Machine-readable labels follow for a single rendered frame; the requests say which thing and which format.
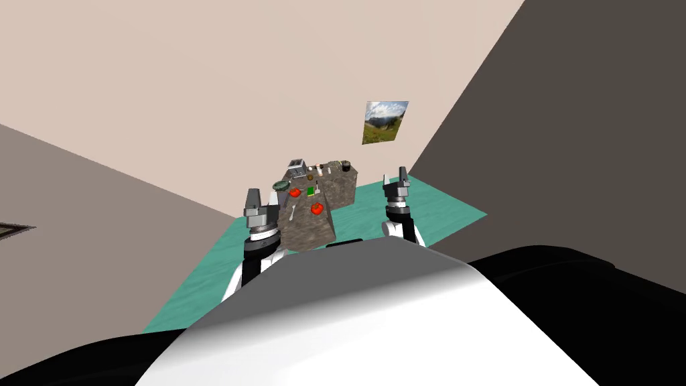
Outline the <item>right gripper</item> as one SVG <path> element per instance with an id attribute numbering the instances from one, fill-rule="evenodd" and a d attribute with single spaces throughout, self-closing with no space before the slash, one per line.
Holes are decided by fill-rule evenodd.
<path id="1" fill-rule="evenodd" d="M 388 202 L 404 202 L 409 195 L 410 183 L 406 167 L 399 167 L 399 181 L 391 182 L 387 174 L 383 174 L 383 191 Z"/>

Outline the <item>brown stone table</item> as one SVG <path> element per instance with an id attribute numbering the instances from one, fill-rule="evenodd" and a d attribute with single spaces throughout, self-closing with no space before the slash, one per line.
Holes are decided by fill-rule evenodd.
<path id="1" fill-rule="evenodd" d="M 279 193 L 278 226 L 281 230 L 281 246 L 293 253 L 310 251 L 336 240 L 336 231 L 332 212 L 344 206 L 350 206 L 355 201 L 358 186 L 358 171 L 352 166 L 349 172 L 341 170 L 341 161 L 331 161 L 322 165 L 323 175 L 318 176 L 316 164 L 306 165 L 307 176 L 290 178 L 287 170 L 282 180 L 288 180 L 288 191 Z M 315 186 L 318 181 L 321 194 L 307 196 L 307 189 Z M 289 195 L 292 188 L 302 191 L 301 195 L 293 198 Z M 323 213 L 315 216 L 310 212 L 310 206 L 320 202 L 325 206 Z M 291 206 L 296 204 L 292 221 L 289 221 Z"/>

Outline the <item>dark framed picture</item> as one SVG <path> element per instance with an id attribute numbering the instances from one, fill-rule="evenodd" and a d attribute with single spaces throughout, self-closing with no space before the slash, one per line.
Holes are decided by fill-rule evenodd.
<path id="1" fill-rule="evenodd" d="M 13 235 L 26 232 L 28 230 L 34 229 L 32 226 L 23 226 L 19 224 L 9 224 L 0 222 L 0 241 L 9 238 Z"/>

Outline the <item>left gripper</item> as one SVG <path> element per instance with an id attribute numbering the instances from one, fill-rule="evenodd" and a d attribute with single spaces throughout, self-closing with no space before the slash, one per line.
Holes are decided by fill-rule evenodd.
<path id="1" fill-rule="evenodd" d="M 245 200 L 244 216 L 246 217 L 246 226 L 252 231 L 275 228 L 279 217 L 279 193 L 272 191 L 268 205 L 261 206 L 260 190 L 249 188 Z"/>

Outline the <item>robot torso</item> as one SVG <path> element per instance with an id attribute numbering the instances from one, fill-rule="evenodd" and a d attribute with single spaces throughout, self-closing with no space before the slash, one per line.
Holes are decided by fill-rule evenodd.
<path id="1" fill-rule="evenodd" d="M 473 267 L 397 237 L 289 255 L 136 386 L 598 386 Z"/>

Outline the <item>landscape picture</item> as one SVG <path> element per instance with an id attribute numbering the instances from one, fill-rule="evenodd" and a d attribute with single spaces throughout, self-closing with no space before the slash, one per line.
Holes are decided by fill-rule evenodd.
<path id="1" fill-rule="evenodd" d="M 362 144 L 394 141 L 408 105 L 407 101 L 368 101 Z"/>

